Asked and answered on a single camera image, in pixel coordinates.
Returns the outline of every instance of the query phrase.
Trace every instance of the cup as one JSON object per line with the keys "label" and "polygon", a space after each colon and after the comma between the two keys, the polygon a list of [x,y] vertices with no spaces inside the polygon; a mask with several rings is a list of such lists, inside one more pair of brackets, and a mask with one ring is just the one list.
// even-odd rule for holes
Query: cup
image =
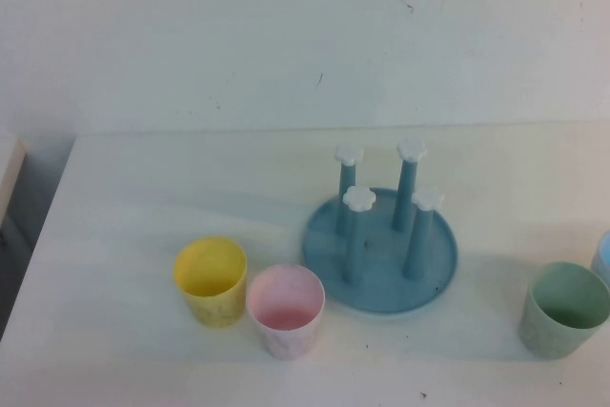
{"label": "cup", "polygon": [[591,270],[610,287],[610,231],[601,237],[598,250],[593,256]]}
{"label": "cup", "polygon": [[535,355],[574,352],[610,315],[610,292],[588,269],[571,262],[544,266],[525,297],[518,334]]}
{"label": "cup", "polygon": [[222,328],[244,313],[247,270],[246,254],[236,242],[207,237],[180,252],[173,281],[201,323]]}
{"label": "cup", "polygon": [[280,264],[256,276],[247,307],[269,353],[295,359],[314,346],[324,300],[322,282],[312,271]]}

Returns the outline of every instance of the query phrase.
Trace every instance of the flower-shaped cap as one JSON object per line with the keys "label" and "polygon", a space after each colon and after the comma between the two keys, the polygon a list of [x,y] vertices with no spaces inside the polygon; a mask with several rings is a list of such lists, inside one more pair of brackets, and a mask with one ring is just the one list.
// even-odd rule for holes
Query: flower-shaped cap
{"label": "flower-shaped cap", "polygon": [[411,196],[411,201],[416,204],[420,210],[430,212],[431,210],[440,209],[440,204],[445,196],[437,188],[417,188]]}
{"label": "flower-shaped cap", "polygon": [[352,212],[366,212],[371,210],[377,197],[375,193],[365,186],[350,186],[343,195],[343,203]]}
{"label": "flower-shaped cap", "polygon": [[344,166],[354,166],[356,162],[362,161],[364,150],[354,142],[340,143],[336,147],[335,159],[341,161]]}
{"label": "flower-shaped cap", "polygon": [[396,151],[403,161],[418,162],[428,153],[423,140],[418,138],[405,138],[396,147]]}

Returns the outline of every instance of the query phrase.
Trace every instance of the white table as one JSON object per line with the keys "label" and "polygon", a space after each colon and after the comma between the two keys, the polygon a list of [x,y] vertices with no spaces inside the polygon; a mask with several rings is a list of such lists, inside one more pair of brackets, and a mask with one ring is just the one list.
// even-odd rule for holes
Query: white table
{"label": "white table", "polygon": [[[294,362],[246,316],[193,319],[172,281],[183,245],[226,234],[253,272],[297,262],[338,187],[335,145],[365,147],[359,184],[395,187],[406,135],[427,141],[418,181],[445,191],[460,247],[445,295],[394,319],[329,301]],[[610,327],[554,362],[516,327],[537,267],[588,265],[610,228],[609,157],[604,123],[79,138],[0,343],[0,405],[608,405]]]}

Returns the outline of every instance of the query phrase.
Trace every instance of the dark spot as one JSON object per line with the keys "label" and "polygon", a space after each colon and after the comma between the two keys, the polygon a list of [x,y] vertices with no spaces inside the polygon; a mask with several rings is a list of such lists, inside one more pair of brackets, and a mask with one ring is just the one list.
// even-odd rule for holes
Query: dark spot
{"label": "dark spot", "polygon": [[320,83],[322,82],[322,78],[324,78],[324,73],[320,74],[320,79],[317,80],[317,84],[315,85],[314,91],[317,91],[317,87],[320,86]]}

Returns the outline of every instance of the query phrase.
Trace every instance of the wall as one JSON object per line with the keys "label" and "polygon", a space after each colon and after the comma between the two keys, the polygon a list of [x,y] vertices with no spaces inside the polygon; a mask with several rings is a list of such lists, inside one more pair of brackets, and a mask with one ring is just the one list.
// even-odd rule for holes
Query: wall
{"label": "wall", "polygon": [[81,133],[610,118],[609,30],[607,0],[0,0],[12,207],[35,238]]}

